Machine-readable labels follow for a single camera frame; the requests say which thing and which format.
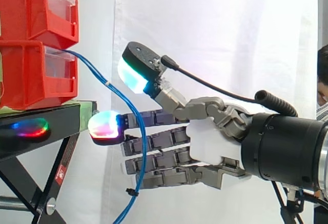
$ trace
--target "black cable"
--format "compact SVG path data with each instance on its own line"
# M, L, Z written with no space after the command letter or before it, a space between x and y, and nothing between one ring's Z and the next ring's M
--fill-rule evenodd
M282 197L281 197L281 194L280 194L280 191L279 191L279 188L278 188L277 183L276 183L275 181L272 181L271 183L272 183L273 189L275 190L275 193L276 193L276 195L277 195L277 198L278 198L278 201L279 201L279 203L280 203L280 206L281 206L282 208L285 208L285 204L283 203L283 200L282 200ZM298 222L299 222L300 224L304 224L304 222L303 222L301 216L300 216L298 213L295 213L295 217L297 218L297 220L298 220Z
M202 80L201 78L189 73L188 71L184 70L184 69L181 69L181 68L178 68L177 71L179 71L181 74L184 74L186 76L188 76L189 78L197 81L198 83L201 83L203 84L204 86L208 87L208 88L211 88L212 90L214 91L217 91L219 93L222 93L226 96L229 96L229 97L232 97L232 98L235 98L235 99L238 99L238 100L241 100L241 101L244 101L244 102L247 102L247 103L253 103L253 104L256 104L257 101L255 99L251 99L251 98L247 98L247 97L242 97L242 96L239 96L237 94L234 94L234 93L231 93L231 92L228 92L226 90L223 90L219 87L216 87L208 82L206 82L205 80Z
M296 214L296 218L300 224L304 224L304 222L299 214Z
M290 105L285 100L278 98L265 90L258 91L255 94L254 99L242 97L237 94L228 92L224 89L221 89L219 87L216 87L216 86L206 82L205 80L193 75L192 73L189 73L188 71L180 68L180 66L173 59L169 58L166 55L161 57L161 62L164 66L166 66L170 69L173 69L175 71L178 71L181 74L184 74L185 76L193 79L194 81L201 83L202 85L204 85L208 88L211 88L214 91L222 93L226 96L229 96L229 97L232 97L232 98L235 98L235 99L247 102L247 103L260 104L260 105L262 105L270 110L276 111L277 113L282 114L282 115L298 116L295 108L292 105Z
M280 203L280 206L281 207L284 207L284 203L283 203L283 200L282 200L282 197L281 197L281 194L280 194L280 191L278 189L278 185L275 181L272 181L272 186L273 186L273 189L275 190L275 193L277 195L277 198L278 198L278 201Z
M316 196L314 196L312 194L304 192L302 198L305 201L312 202L312 203L317 203L317 204L323 206L325 209L328 210L328 202L323 201L320 198L317 198Z

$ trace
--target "hair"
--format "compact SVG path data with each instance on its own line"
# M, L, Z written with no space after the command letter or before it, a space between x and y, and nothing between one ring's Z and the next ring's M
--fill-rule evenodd
M318 51L318 80L328 86L328 45Z

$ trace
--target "red storage bin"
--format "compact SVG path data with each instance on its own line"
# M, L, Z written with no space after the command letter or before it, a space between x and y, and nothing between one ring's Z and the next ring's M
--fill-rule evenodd
M77 7L77 0L0 0L0 39L67 49L78 43Z
M59 106L77 96L77 59L41 42L1 41L0 107L28 110Z

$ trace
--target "glowing fingertip sensor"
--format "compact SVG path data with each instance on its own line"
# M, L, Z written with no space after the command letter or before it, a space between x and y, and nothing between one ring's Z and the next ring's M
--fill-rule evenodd
M148 81L133 70L122 57L118 62L117 71L124 84L134 93L140 94L144 92Z
M88 129L96 144L116 145L122 142L117 115L115 111L104 111L91 117Z

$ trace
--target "black metal stand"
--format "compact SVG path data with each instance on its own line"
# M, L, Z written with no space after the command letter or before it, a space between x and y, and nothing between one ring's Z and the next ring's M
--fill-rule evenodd
M93 110L96 110L96 103L90 102L90 107L88 112L92 113ZM13 115L0 115L0 136L1 127L20 120L38 117L46 119L51 129L51 135L38 143L24 141L13 143L12 140L0 140L0 178L17 196L17 198L0 197L0 209L31 212L34 216L32 224L66 223L56 211L56 199L81 130L80 117L87 118L92 115L81 114L85 111L85 109L84 111L81 109L80 104L74 104ZM42 191L16 156L56 142L60 138L63 142Z

